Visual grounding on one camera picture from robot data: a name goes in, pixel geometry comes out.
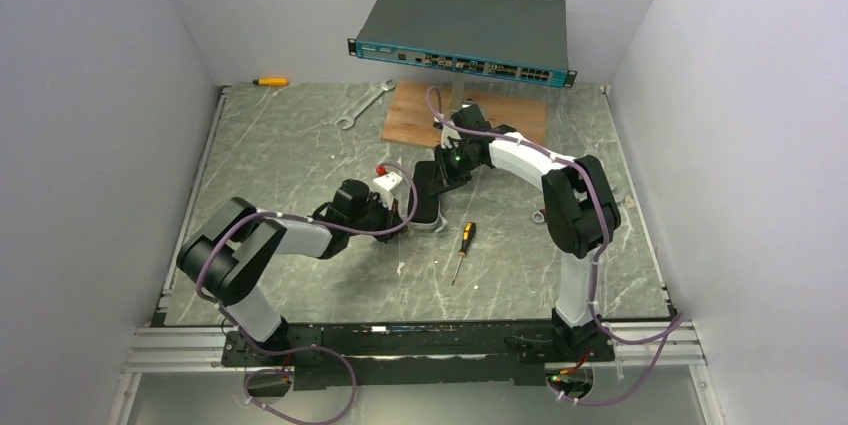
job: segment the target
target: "gray marble surface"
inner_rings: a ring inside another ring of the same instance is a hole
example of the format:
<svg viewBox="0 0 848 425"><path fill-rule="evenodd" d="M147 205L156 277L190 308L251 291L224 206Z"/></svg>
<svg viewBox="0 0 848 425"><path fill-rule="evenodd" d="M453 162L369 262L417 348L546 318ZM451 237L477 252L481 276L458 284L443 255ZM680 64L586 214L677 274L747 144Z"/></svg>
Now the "gray marble surface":
<svg viewBox="0 0 848 425"><path fill-rule="evenodd" d="M232 196L261 208L308 214L330 200L342 180L369 181L381 160L397 160L411 170L416 161L432 159L427 149L380 140L391 94L353 129L333 125L374 87L230 87L189 234ZM622 225L602 269L601 311L607 317L666 317L660 277L599 87L581 84L566 90L501 82L468 88L544 100L547 146L602 160L621 197ZM442 232L410 230L388 244L354 237L330 260L276 256L260 283L280 313L294 322L547 318L560 274L558 250L545 227L530 220L542 205L541 194L530 184L482 167L471 183L442 196L449 222ZM477 238L451 286L461 227L468 220L477 222ZM166 323L219 321L217 311L196 299L194 285L178 271Z"/></svg>

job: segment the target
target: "wrench head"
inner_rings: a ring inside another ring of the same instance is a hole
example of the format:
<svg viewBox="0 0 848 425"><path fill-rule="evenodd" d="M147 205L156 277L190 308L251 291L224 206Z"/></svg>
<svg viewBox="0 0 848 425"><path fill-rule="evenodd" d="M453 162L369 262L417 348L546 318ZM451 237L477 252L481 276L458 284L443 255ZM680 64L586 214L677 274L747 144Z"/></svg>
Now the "wrench head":
<svg viewBox="0 0 848 425"><path fill-rule="evenodd" d="M351 117L350 115L344 115L339 117L339 119L336 120L333 124L341 128L342 130L350 130L351 128L353 128L354 123L355 120L353 119L353 117Z"/></svg>

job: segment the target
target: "yellow and black screwdriver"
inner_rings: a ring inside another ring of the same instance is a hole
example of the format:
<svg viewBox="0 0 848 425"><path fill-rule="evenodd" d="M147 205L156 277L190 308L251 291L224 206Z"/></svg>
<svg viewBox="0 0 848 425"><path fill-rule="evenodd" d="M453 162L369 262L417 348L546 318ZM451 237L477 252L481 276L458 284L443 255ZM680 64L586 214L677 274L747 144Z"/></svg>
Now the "yellow and black screwdriver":
<svg viewBox="0 0 848 425"><path fill-rule="evenodd" d="M459 263L456 264L456 271L453 273L451 286L456 283L456 276L459 275L459 267L462 266L462 259L468 253L468 247L471 245L471 240L474 240L474 235L477 233L477 224L468 222L465 224L465 230L462 231L462 246L459 247Z"/></svg>

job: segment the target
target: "screwdriver handle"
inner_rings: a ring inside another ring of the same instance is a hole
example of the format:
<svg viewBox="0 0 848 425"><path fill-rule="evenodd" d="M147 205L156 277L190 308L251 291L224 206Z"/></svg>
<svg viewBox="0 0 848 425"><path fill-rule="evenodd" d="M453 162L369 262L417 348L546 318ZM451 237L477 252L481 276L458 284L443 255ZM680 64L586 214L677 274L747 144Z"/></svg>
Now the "screwdriver handle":
<svg viewBox="0 0 848 425"><path fill-rule="evenodd" d="M477 224L468 222L465 224L465 230L462 231L462 246L459 247L459 254L463 257L468 253L468 247L471 245L471 240L474 240L474 235L477 233Z"/></svg>

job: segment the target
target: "wooden board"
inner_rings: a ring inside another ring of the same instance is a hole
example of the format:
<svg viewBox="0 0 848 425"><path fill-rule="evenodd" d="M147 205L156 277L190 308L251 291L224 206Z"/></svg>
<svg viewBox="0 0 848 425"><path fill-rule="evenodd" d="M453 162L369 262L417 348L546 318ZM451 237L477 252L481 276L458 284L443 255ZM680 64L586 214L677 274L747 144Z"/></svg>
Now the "wooden board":
<svg viewBox="0 0 848 425"><path fill-rule="evenodd" d="M433 128L433 116L424 98L427 87L429 84L426 83L398 83L383 126L383 140L421 147L434 147L439 143L440 132ZM442 87L440 90L445 113L449 115L451 87ZM474 90L466 90L465 98L476 101L485 110L493 127L506 123L528 139L540 145L545 144L548 121L548 105L545 102Z"/></svg>

